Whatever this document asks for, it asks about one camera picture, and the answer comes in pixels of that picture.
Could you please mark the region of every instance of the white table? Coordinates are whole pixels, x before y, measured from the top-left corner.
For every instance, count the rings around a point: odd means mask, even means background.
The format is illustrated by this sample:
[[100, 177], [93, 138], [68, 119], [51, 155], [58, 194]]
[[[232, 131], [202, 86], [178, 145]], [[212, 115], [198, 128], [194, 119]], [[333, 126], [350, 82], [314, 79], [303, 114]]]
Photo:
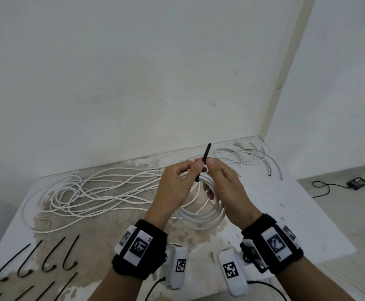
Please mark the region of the white table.
[[[257, 136], [213, 144], [212, 148], [234, 146], [238, 148], [241, 145], [248, 147], [248, 141], [258, 146], [262, 145], [267, 149]], [[136, 166], [144, 164], [144, 167], [153, 167], [154, 165], [167, 166], [193, 156], [202, 155], [204, 151], [205, 146], [158, 154], [134, 161], [127, 161], [122, 164]], [[276, 220], [285, 222], [300, 238], [305, 255], [313, 263], [325, 262], [326, 260], [354, 252], [356, 249], [349, 240], [313, 199], [310, 198], [285, 167], [277, 159], [275, 160], [280, 165], [283, 180], [280, 179], [278, 169], [273, 161], [269, 161], [272, 168], [272, 176], [270, 177], [268, 177], [265, 164], [262, 162], [242, 167], [239, 167], [237, 164], [231, 166], [240, 175], [240, 180], [251, 201], [262, 212], [270, 214]], [[86, 176], [89, 173], [108, 167], [94, 167], [71, 173], [80, 173]], [[51, 184], [64, 175], [59, 174], [36, 179], [24, 202], [37, 190]], [[33, 218], [37, 215], [36, 201], [39, 195], [40, 193], [37, 192], [26, 206], [25, 211], [29, 223], [33, 223]], [[22, 291], [35, 284], [35, 287], [28, 293], [28, 298], [25, 295], [25, 299], [32, 300], [32, 297], [37, 297], [43, 292], [51, 281], [56, 280], [56, 284], [42, 298], [42, 300], [54, 299], [59, 290], [76, 271], [78, 271], [78, 275], [65, 290], [65, 298], [62, 299], [68, 300], [73, 297], [77, 297], [78, 300], [88, 299], [109, 267], [110, 258], [114, 255], [113, 248], [120, 236], [130, 223], [135, 222], [142, 215], [139, 211], [130, 210], [106, 213], [99, 217], [89, 218], [89, 220], [84, 219], [59, 232], [48, 233], [42, 236], [33, 233], [24, 225], [21, 219], [21, 211], [19, 210], [0, 242], [0, 268], [25, 245], [31, 243], [31, 246], [1, 273], [1, 277], [10, 274], [10, 279], [6, 283], [0, 283], [0, 293], [3, 292], [0, 301], [12, 300], [17, 296], [16, 294], [19, 295]], [[62, 220], [51, 219], [50, 221], [52, 223], [68, 222], [68, 220], [63, 219], [64, 217]], [[227, 289], [219, 263], [217, 262], [217, 255], [220, 250], [228, 248], [230, 245], [239, 249], [242, 235], [236, 226], [225, 218], [218, 228], [206, 232], [196, 232], [181, 227], [180, 224], [175, 224], [175, 221], [170, 221], [166, 231], [169, 234], [169, 242], [183, 244], [190, 250], [185, 283], [179, 291], [167, 290], [160, 284], [154, 289], [151, 299], [161, 296], [171, 300], [192, 300]], [[68, 264], [71, 265], [74, 260], [78, 261], [79, 264], [73, 270], [64, 271], [61, 268], [62, 260], [77, 234], [81, 236], [69, 256]], [[41, 272], [39, 268], [45, 255], [63, 236], [67, 238], [58, 247], [58, 250], [54, 252], [48, 263], [48, 265], [57, 264], [58, 268], [47, 274]], [[17, 278], [16, 270], [40, 239], [43, 239], [44, 242], [39, 246], [38, 254], [32, 262], [29, 262], [23, 268], [23, 272], [29, 268], [35, 269], [35, 272], [26, 278]], [[246, 272], [250, 279], [262, 279], [271, 276], [269, 272], [260, 274], [252, 265], [247, 267]], [[157, 279], [158, 273], [159, 271], [144, 281], [138, 297], [139, 300], [144, 300], [150, 287]]]

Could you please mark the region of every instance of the fingernail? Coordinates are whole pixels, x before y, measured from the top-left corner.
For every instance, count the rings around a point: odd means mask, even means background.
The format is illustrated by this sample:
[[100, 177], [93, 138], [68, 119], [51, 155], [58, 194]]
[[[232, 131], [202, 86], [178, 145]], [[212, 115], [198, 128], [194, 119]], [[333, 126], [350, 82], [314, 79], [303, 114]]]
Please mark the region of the fingernail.
[[197, 161], [197, 162], [195, 162], [195, 164], [197, 164], [200, 167], [205, 166], [205, 164], [203, 163], [203, 161]]

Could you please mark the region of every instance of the tangled white cable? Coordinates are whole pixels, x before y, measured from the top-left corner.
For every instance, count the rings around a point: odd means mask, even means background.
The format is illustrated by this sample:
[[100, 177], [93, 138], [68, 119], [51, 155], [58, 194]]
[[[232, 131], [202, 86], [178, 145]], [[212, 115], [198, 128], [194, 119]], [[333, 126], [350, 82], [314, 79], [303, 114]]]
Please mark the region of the tangled white cable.
[[[234, 148], [216, 148], [209, 153], [209, 156], [213, 154], [215, 157], [220, 158], [227, 164], [237, 163], [240, 165], [240, 167], [242, 165], [253, 165], [259, 162], [264, 162], [268, 169], [268, 175], [271, 176], [272, 174], [271, 167], [267, 162], [266, 158], [267, 157], [269, 157], [270, 159], [272, 158], [270, 157], [270, 155], [267, 155], [266, 150], [264, 148], [262, 148], [263, 150], [262, 151], [258, 150], [258, 148], [254, 144], [251, 145], [254, 148], [243, 148], [240, 150], [236, 150]], [[282, 179], [280, 167], [278, 166], [278, 164], [274, 159], [272, 160], [276, 164], [280, 173], [280, 178]], [[32, 229], [34, 232], [50, 233], [69, 227], [72, 224], [75, 224], [76, 222], [79, 222], [80, 220], [86, 217], [99, 216], [100, 214], [112, 210], [135, 209], [135, 210], [147, 211], [146, 208], [136, 207], [136, 205], [151, 204], [152, 201], [140, 197], [139, 195], [144, 191], [157, 189], [157, 187], [159, 186], [158, 182], [160, 180], [161, 174], [164, 171], [163, 169], [164, 169], [163, 167], [147, 168], [147, 169], [114, 167], [99, 171], [86, 179], [82, 179], [78, 175], [69, 175], [63, 177], [54, 182], [53, 184], [43, 187], [40, 190], [37, 190], [25, 201], [24, 205], [22, 206], [22, 219], [26, 224], [26, 226]], [[140, 172], [134, 175], [105, 174], [105, 172], [111, 170], [130, 170], [130, 171], [140, 171]], [[180, 177], [184, 177], [185, 175], [186, 172], [182, 173]], [[115, 177], [125, 177], [127, 179], [115, 180], [114, 179]], [[136, 178], [142, 178], [142, 180], [136, 181], [135, 180]], [[225, 209], [223, 208], [223, 204], [217, 197], [217, 193], [215, 190], [216, 189], [215, 182], [213, 178], [209, 174], [202, 172], [199, 176], [199, 180], [200, 182], [195, 183], [191, 188], [191, 191], [197, 188], [195, 197], [189, 203], [178, 208], [177, 211], [175, 212], [175, 217], [173, 218], [177, 219], [179, 222], [181, 222], [182, 224], [191, 229], [208, 230], [220, 224], [220, 222], [223, 220], [225, 216]], [[95, 187], [89, 189], [86, 187], [86, 184], [89, 182], [97, 182], [97, 183], [110, 182], [114, 183], [114, 185], [109, 187]], [[215, 196], [215, 199], [213, 201], [207, 199], [206, 202], [202, 205], [202, 207], [198, 211], [190, 212], [186, 210], [185, 207], [192, 204], [198, 198], [201, 188], [200, 186], [201, 182], [206, 183], [210, 187]], [[138, 187], [119, 195], [114, 195], [114, 196], [101, 195], [101, 193], [103, 192], [112, 191], [127, 184], [137, 184]], [[40, 213], [53, 213], [61, 217], [76, 217], [76, 219], [63, 227], [52, 230], [36, 230], [33, 226], [29, 225], [24, 215], [25, 207], [29, 203], [30, 199], [33, 198], [36, 193], [40, 192], [43, 189], [44, 191], [42, 192], [41, 197], [38, 201], [38, 207], [42, 207], [43, 201], [45, 201], [45, 204], [48, 204], [49, 208], [48, 209], [39, 208]], [[63, 200], [65, 194], [70, 194], [69, 200], [66, 201]], [[202, 213], [201, 211], [205, 209], [209, 201], [212, 204], [210, 211]], [[118, 205], [121, 203], [128, 203], [135, 207], [118, 207]], [[212, 222], [212, 225], [207, 227], [203, 226], [203, 224], [209, 222]], [[192, 227], [190, 223], [197, 224], [200, 226]]]

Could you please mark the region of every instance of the person's right hand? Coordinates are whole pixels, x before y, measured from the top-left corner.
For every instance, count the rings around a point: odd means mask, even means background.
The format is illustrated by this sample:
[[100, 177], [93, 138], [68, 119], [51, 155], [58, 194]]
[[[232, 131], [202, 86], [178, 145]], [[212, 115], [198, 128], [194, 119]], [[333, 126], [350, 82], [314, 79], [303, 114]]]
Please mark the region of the person's right hand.
[[[237, 173], [218, 158], [206, 159], [208, 173], [214, 178], [216, 192], [226, 209], [230, 222], [241, 230], [255, 222], [262, 213], [248, 198], [244, 186], [241, 184]], [[214, 199], [212, 191], [203, 184], [210, 199]]]

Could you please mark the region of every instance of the power adapter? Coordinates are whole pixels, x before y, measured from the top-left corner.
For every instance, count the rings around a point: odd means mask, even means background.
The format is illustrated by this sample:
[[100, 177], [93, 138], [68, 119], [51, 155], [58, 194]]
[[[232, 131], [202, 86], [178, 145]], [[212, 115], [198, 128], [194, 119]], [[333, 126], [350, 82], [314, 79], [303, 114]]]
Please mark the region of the power adapter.
[[353, 179], [352, 181], [349, 181], [347, 183], [347, 186], [349, 188], [352, 188], [354, 190], [358, 190], [359, 188], [365, 186], [365, 179], [361, 177], [357, 177], [356, 179]]

